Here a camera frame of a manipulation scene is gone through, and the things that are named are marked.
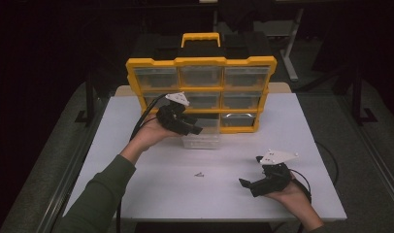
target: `yellow storage organizer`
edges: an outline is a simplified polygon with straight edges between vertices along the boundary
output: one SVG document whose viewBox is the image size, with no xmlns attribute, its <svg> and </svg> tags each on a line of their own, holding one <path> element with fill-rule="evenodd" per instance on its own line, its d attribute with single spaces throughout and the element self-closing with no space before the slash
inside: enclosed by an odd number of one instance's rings
<svg viewBox="0 0 394 233">
<path fill-rule="evenodd" d="M 143 34 L 126 63 L 142 112 L 158 95 L 183 91 L 190 102 L 185 113 L 218 117 L 221 133 L 258 129 L 276 66 L 262 32 Z"/>
</svg>

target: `white desk in background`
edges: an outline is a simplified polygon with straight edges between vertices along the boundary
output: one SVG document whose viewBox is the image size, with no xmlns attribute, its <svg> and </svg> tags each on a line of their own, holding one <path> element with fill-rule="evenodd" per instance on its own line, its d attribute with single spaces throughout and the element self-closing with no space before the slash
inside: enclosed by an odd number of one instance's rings
<svg viewBox="0 0 394 233">
<path fill-rule="evenodd" d="M 140 117 L 137 97 L 116 96 L 106 112 L 66 207 L 93 176 L 121 151 Z M 187 150 L 181 138 L 144 152 L 122 199 L 121 217 L 133 221 L 282 221 L 294 219 L 283 206 L 253 198 L 239 178 L 264 178 L 255 156 L 267 149 L 299 153 L 286 162 L 312 187 L 312 205 L 326 221 L 346 219 L 295 94 L 271 93 L 256 133 L 222 134 L 219 150 Z"/>
</svg>

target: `green sleeve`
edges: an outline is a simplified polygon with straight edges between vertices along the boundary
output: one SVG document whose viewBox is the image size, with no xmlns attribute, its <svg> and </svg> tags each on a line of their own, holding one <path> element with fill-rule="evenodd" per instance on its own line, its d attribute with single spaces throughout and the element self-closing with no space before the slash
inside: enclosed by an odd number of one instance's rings
<svg viewBox="0 0 394 233">
<path fill-rule="evenodd" d="M 130 161 L 117 155 L 88 182 L 55 232 L 107 232 L 135 170 Z"/>
<path fill-rule="evenodd" d="M 329 233 L 325 226 L 320 226 L 309 233 Z"/>
</svg>

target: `gray floor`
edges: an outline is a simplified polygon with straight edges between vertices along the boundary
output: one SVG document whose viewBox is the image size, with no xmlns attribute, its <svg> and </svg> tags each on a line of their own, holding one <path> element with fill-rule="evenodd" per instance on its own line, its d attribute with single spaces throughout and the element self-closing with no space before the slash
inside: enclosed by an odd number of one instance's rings
<svg viewBox="0 0 394 233">
<path fill-rule="evenodd" d="M 321 43 L 317 40 L 297 41 L 291 59 L 300 80 L 292 83 L 280 62 L 279 49 L 285 43 L 284 40 L 272 41 L 275 57 L 279 61 L 272 82 L 286 82 L 296 88 L 322 75 L 311 71 Z M 394 178 L 394 117 L 384 107 L 376 90 L 364 83 L 362 105 L 373 111 L 378 122 L 357 126 L 349 114 L 350 95 L 335 96 L 331 93 L 334 81 L 323 83 L 311 92 L 298 94 L 329 174 L 333 180 L 338 174 L 336 189 L 348 217 L 347 220 L 327 225 L 331 232 L 394 232 L 394 196 L 393 189 L 389 188 L 394 183 L 390 183 L 388 176 L 391 174 Z M 89 147 L 106 105 L 107 100 L 97 100 L 98 114 L 91 127 L 76 123 L 75 118 L 85 108 L 84 86 L 76 90 L 1 232 L 50 231 L 56 215 L 49 213 L 60 213 L 62 202 L 57 200 L 62 196 L 59 193 L 69 191 L 64 186 L 72 184 L 66 180 L 75 176 L 82 166 L 82 154 Z M 134 226 L 134 223 L 123 222 L 124 232 L 133 232 Z M 298 222 L 288 222 L 277 232 L 296 232 L 297 227 Z M 115 232 L 113 225 L 109 232 Z"/>
</svg>

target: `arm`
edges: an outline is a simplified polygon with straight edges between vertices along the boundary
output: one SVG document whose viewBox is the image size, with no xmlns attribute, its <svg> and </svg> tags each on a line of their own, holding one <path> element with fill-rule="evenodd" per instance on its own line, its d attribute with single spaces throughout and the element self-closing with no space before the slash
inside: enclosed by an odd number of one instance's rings
<svg viewBox="0 0 394 233">
<path fill-rule="evenodd" d="M 325 232 L 323 221 L 312 207 L 304 192 L 295 183 L 290 182 L 283 190 L 266 195 L 280 202 L 291 214 L 296 216 L 308 232 L 318 230 Z"/>
<path fill-rule="evenodd" d="M 88 182 L 56 232 L 107 232 L 142 152 L 173 136 L 179 135 L 164 129 L 157 119 L 147 122 L 112 163 Z"/>
</svg>

